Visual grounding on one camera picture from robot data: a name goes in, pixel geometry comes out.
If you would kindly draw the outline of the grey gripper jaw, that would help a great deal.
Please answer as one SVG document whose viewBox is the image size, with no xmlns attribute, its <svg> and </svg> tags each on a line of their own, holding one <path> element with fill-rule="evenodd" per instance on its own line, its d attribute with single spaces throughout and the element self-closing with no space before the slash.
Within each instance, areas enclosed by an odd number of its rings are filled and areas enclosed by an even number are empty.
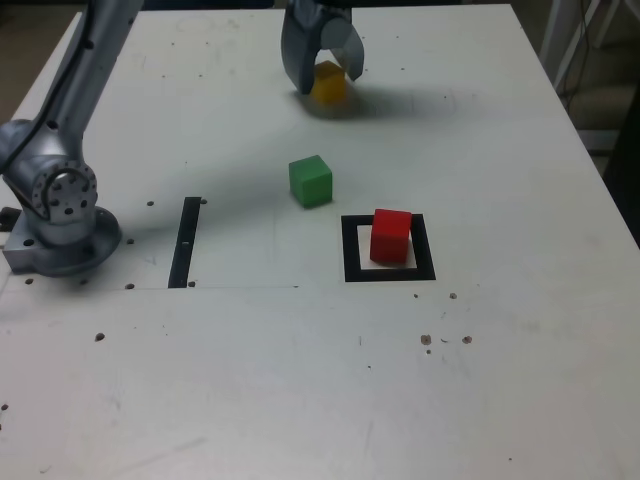
<svg viewBox="0 0 640 480">
<path fill-rule="evenodd" d="M 329 20 L 321 30 L 321 49 L 332 53 L 351 81 L 355 82 L 363 74 L 364 46 L 350 21 Z"/>
</svg>

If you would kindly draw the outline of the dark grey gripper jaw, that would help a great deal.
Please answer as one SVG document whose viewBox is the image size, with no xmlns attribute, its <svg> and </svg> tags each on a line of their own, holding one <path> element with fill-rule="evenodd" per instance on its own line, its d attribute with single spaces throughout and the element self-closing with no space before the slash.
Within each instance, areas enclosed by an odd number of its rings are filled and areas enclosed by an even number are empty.
<svg viewBox="0 0 640 480">
<path fill-rule="evenodd" d="M 317 1 L 289 1 L 285 8 L 281 57 L 287 76 L 302 95 L 313 88 L 315 59 L 326 20 L 325 8 Z"/>
</svg>

